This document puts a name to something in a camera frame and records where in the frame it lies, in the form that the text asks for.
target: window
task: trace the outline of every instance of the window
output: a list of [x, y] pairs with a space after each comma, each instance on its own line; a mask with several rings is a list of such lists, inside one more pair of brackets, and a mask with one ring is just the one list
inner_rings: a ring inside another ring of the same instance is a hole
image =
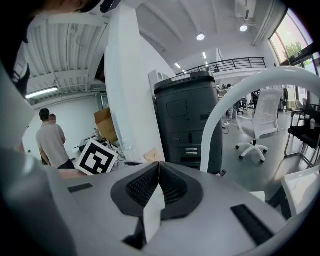
[[270, 41], [280, 63], [313, 43], [306, 29], [290, 9]]
[[276, 53], [276, 56], [278, 57], [279, 62], [282, 63], [286, 61], [288, 59], [287, 55], [283, 54], [286, 53], [286, 51], [277, 33], [274, 33], [274, 35], [270, 38], [270, 41]]

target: railing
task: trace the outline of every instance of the railing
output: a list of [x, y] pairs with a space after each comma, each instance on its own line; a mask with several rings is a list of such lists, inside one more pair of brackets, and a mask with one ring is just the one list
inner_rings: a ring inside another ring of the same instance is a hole
[[207, 65], [197, 66], [195, 68], [186, 70], [186, 73], [193, 73], [198, 71], [209, 71], [213, 73], [219, 73], [230, 70], [241, 70], [241, 69], [254, 69], [254, 68], [266, 68], [264, 57], [250, 57], [250, 58], [234, 58], [227, 59], [218, 62], [212, 62]]

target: cardboard box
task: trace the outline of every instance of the cardboard box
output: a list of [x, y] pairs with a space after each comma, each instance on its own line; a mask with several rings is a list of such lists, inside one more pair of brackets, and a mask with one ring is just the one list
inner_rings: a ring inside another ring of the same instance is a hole
[[103, 137], [108, 139], [111, 143], [118, 140], [109, 107], [94, 113], [94, 119], [96, 126]]

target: black pants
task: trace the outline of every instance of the black pants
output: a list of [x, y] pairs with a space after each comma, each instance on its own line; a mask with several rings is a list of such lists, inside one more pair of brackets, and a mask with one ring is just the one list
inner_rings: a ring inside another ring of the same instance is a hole
[[75, 169], [75, 166], [74, 166], [74, 164], [72, 163], [72, 161], [69, 159], [66, 163], [64, 163], [63, 165], [61, 165], [58, 169], [63, 169], [63, 170]]

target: white curved pipe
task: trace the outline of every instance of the white curved pipe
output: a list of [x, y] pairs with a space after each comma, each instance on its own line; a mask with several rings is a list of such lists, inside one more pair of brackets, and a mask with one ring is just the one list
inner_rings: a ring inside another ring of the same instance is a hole
[[279, 85], [305, 88], [320, 98], [320, 77], [299, 67], [273, 67], [241, 81], [220, 100], [206, 122], [201, 143], [202, 172], [208, 172], [211, 138], [224, 113], [245, 95], [268, 86]]

